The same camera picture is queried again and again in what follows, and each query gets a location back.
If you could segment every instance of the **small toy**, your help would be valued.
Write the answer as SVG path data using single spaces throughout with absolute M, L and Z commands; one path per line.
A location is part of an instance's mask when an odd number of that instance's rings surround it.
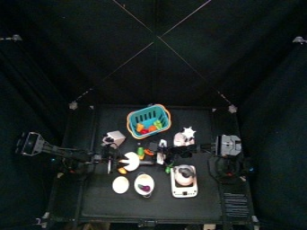
M 155 127 L 155 126 L 149 126 L 148 127 L 148 132 L 153 132 L 153 131 L 156 131 L 157 130 L 157 128 Z
M 145 155 L 151 155 L 151 156 L 153 155 L 153 153 L 148 149 L 144 150 L 144 153 Z
M 144 148 L 143 147 L 139 147 L 137 148 L 137 156 L 139 156 L 139 159 L 143 160 L 144 159 Z
M 148 129 L 141 129 L 140 130 L 140 133 L 144 135 L 144 134 L 147 134 L 148 133 Z
M 184 131 L 181 133 L 176 133 L 173 137 L 175 146 L 189 146 L 195 143 L 195 131 L 192 130 L 192 127 L 183 129 Z
M 163 128 L 159 119 L 153 122 L 153 126 L 155 126 L 157 129 L 161 129 L 161 128 Z
M 149 192 L 149 186 L 148 185 L 141 185 L 141 184 L 137 184 L 137 188 L 145 192 Z
M 140 132 L 144 129 L 144 125 L 137 123 L 136 124 L 136 131 Z
M 195 139 L 195 131 L 192 130 L 192 126 L 189 128 L 184 128 L 183 135 L 188 140 Z

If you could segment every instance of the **black curtain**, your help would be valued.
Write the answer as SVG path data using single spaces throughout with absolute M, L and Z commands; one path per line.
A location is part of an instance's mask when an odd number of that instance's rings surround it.
M 254 204 L 267 229 L 306 229 L 307 46 L 298 44 L 240 107 Z
M 48 156 L 29 159 L 15 154 L 17 136 L 37 131 L 60 145 L 67 108 L 45 74 L 13 41 L 0 42 L 0 108 L 0 229 L 27 229 L 45 211 L 55 165 Z

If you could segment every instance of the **toy fruit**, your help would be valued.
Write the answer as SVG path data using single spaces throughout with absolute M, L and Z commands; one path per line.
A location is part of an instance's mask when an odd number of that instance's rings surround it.
M 161 123 L 160 123 L 159 120 L 156 120 L 156 121 L 153 122 L 153 126 L 155 126 L 157 129 L 161 129 Z
M 117 171 L 120 174 L 127 174 L 127 170 L 124 168 L 119 168 Z
M 144 125 L 137 123 L 136 124 L 136 131 L 140 132 L 144 129 Z
M 157 130 L 157 128 L 155 127 L 155 126 L 149 126 L 148 127 L 148 132 L 153 132 L 153 131 L 156 131 Z
M 144 134 L 148 133 L 148 130 L 147 130 L 147 129 L 141 129 L 141 130 L 140 130 L 140 133 L 144 135 Z

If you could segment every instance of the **toy vegetable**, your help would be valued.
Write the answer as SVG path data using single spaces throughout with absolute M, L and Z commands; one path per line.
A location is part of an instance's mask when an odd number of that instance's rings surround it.
M 155 126 L 157 129 L 161 129 L 161 123 L 160 123 L 159 120 L 156 120 L 156 121 L 153 122 L 153 126 Z
M 140 132 L 144 129 L 144 125 L 137 123 L 136 124 L 136 131 Z

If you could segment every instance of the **white object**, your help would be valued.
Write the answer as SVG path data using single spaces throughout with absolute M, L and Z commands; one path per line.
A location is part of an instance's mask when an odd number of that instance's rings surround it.
M 128 164 L 127 166 L 124 166 L 124 169 L 127 171 L 133 171 L 137 166 L 139 166 L 139 156 L 136 153 L 133 152 L 128 152 L 125 155 L 124 155 L 128 159 L 123 159 L 120 160 L 119 162 L 120 163 L 124 163 L 124 164 Z
M 183 133 L 176 133 L 173 137 L 173 146 L 185 146 L 185 136 Z
M 119 176 L 112 181 L 112 189 L 116 193 L 123 194 L 129 188 L 129 181 L 124 176 Z
M 71 102 L 69 103 L 69 109 L 71 110 L 76 110 L 77 109 L 77 103 L 76 102 Z
M 205 224 L 203 230 L 215 230 L 216 225 L 215 224 Z
M 175 180 L 173 168 L 171 168 L 171 194 L 175 198 L 192 198 L 192 197 L 195 197 L 197 194 L 196 176 L 195 176 L 193 183 L 191 186 L 180 186 Z
M 148 186 L 149 187 L 149 191 L 140 190 L 139 185 Z M 140 173 L 137 175 L 137 177 L 136 177 L 136 180 L 135 180 L 135 189 L 136 189 L 136 192 L 144 198 L 148 198 L 151 196 L 151 192 L 153 191 L 153 188 L 155 188 L 155 181 L 153 181 L 152 177 L 148 174 Z
M 195 180 L 195 170 L 189 165 L 180 165 L 172 168 L 175 180 L 181 186 L 188 186 Z
M 159 141 L 159 147 L 167 147 L 167 145 L 168 145 L 167 141 L 161 139 Z
M 124 142 L 125 136 L 120 131 L 113 131 L 107 133 L 107 137 L 103 138 L 101 142 L 105 143 L 104 140 L 109 140 L 109 139 L 112 140 L 112 143 L 116 144 L 116 145 L 111 145 L 111 147 L 116 149 L 117 146 Z
M 195 131 L 192 130 L 192 126 L 189 128 L 183 128 L 184 129 L 184 136 L 187 138 L 187 140 L 189 140 L 191 138 L 195 138 Z
M 231 106 L 228 107 L 228 111 L 230 111 L 230 113 L 236 113 L 238 108 L 236 108 L 234 105 L 231 105 Z

